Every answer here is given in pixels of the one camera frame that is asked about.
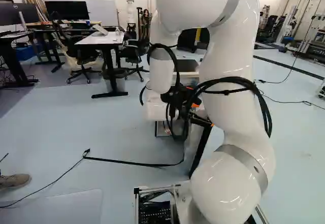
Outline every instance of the trash can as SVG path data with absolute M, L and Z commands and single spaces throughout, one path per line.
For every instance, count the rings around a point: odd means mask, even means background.
M 125 77 L 126 77 L 126 70 L 123 68 L 114 68 L 114 74 L 116 78 L 116 85 L 117 90 L 120 92 L 125 92 Z M 110 75 L 108 73 L 108 70 L 105 69 L 103 71 L 103 79 L 105 80 L 107 91 L 112 91 L 111 81 L 110 81 Z

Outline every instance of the black desk leg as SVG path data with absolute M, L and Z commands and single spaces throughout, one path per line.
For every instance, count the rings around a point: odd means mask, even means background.
M 15 82 L 6 83 L 1 88 L 29 87 L 34 85 L 33 82 L 38 82 L 38 79 L 28 80 L 25 71 L 17 60 L 16 51 L 11 47 L 11 43 L 3 44 L 2 50 L 2 57 L 15 78 Z
M 103 56 L 104 56 L 104 63 L 106 64 L 107 71 L 109 72 L 112 91 L 109 93 L 94 94 L 91 98 L 97 99 L 97 98 L 118 97 L 118 96 L 128 95 L 128 92 L 122 92 L 117 90 L 111 50 L 110 49 L 103 50 Z
M 193 172 L 195 171 L 195 169 L 198 167 L 198 165 L 200 163 L 201 157 L 203 155 L 205 146 L 206 146 L 206 144 L 208 142 L 208 139 L 209 139 L 212 128 L 213 127 L 211 127 L 211 126 L 206 126 L 203 129 L 202 136 L 201 136 L 198 148 L 197 148 L 197 153 L 195 154 L 195 157 L 194 157 L 194 160 L 193 160 L 193 163 L 192 163 L 192 166 L 191 166 L 191 170 L 189 171 L 189 177 L 190 178 L 192 177 Z
M 54 38 L 53 38 L 52 34 L 49 34 L 48 35 L 48 39 L 49 39 L 50 48 L 52 49 L 53 54 L 54 54 L 55 59 L 56 59 L 56 64 L 57 65 L 51 71 L 51 72 L 55 73 L 57 70 L 59 70 L 62 67 L 62 65 L 64 64 L 64 62 L 61 62 L 61 60 L 60 60 L 60 56 L 57 53 L 57 50 L 55 48 L 55 44 L 53 42 Z
M 46 54 L 46 57 L 48 59 L 48 61 L 41 61 L 41 62 L 37 62 L 35 63 L 36 65 L 43 65 L 43 64 L 54 64 L 56 63 L 56 61 L 53 61 L 52 60 L 52 57 L 51 57 L 51 54 L 50 54 L 50 51 L 49 49 L 47 48 L 47 44 L 45 42 L 45 39 L 44 39 L 44 34 L 40 33 L 40 34 L 37 34 L 37 39 L 40 41 L 43 49 L 44 49 L 44 52 Z
M 118 55 L 118 48 L 114 49 L 115 50 L 115 57 L 116 57 L 116 64 L 118 68 L 121 68 L 121 58 Z
M 29 38 L 29 41 L 31 42 L 32 49 L 33 49 L 35 55 L 37 56 L 37 59 L 39 60 L 39 62 L 42 62 L 39 51 L 37 50 L 37 46 L 34 42 L 34 34 L 28 35 L 28 38 Z

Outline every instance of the brown shoe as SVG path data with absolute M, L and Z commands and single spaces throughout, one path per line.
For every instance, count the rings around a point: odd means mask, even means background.
M 0 189 L 6 187 L 21 187 L 30 180 L 28 174 L 16 174 L 12 176 L 0 176 Z

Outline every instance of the floor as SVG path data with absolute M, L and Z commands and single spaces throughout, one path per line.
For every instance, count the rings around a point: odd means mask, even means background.
M 179 58 L 202 57 L 179 51 L 177 54 Z M 254 54 L 285 64 L 293 62 L 289 53 L 277 50 L 257 50 Z M 300 69 L 325 76 L 322 66 L 303 60 L 297 60 L 296 64 Z M 92 94 L 106 91 L 99 78 L 94 77 L 90 85 L 81 79 L 65 86 L 69 75 L 66 70 L 51 74 L 51 65 L 32 65 L 29 69 L 26 73 L 37 74 L 41 79 L 36 88 L 0 92 L 0 157 L 9 153 L 1 163 L 3 174 L 26 172 L 32 175 L 32 181 L 14 191 L 1 191 L 0 201 L 22 198 L 55 180 L 88 148 L 94 157 L 143 163 L 174 163 L 182 157 L 182 145 L 168 138 L 155 138 L 154 125 L 144 120 L 139 103 L 144 83 L 136 74 L 126 82 L 129 96 L 92 100 Z M 288 72 L 259 59 L 253 61 L 255 79 L 281 81 Z M 325 107 L 325 101 L 315 94 L 320 83 L 318 79 L 292 72 L 282 84 L 258 84 L 258 87 L 275 100 L 308 100 Z M 272 113 L 271 141 L 278 167 L 261 207 L 270 223 L 323 223 L 325 145 L 321 121 L 325 111 L 304 104 L 266 101 Z M 223 132 L 214 128 L 204 158 L 209 157 L 222 139 Z M 186 171 L 184 165 L 152 169 L 84 161 L 34 198 L 101 189 L 101 223 L 134 223 L 133 188 L 186 180 Z

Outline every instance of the monitor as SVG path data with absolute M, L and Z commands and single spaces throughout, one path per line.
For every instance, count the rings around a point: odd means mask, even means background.
M 47 13 L 57 12 L 63 20 L 88 20 L 86 2 L 45 2 Z
M 19 12 L 22 12 L 25 23 L 40 21 L 34 4 L 0 3 L 0 26 L 21 24 Z
M 23 3 L 16 3 L 14 6 L 17 6 L 17 12 L 22 12 L 24 17 L 25 23 L 32 23 L 32 22 L 39 22 L 40 17 L 37 13 L 37 8 L 35 4 L 23 4 Z

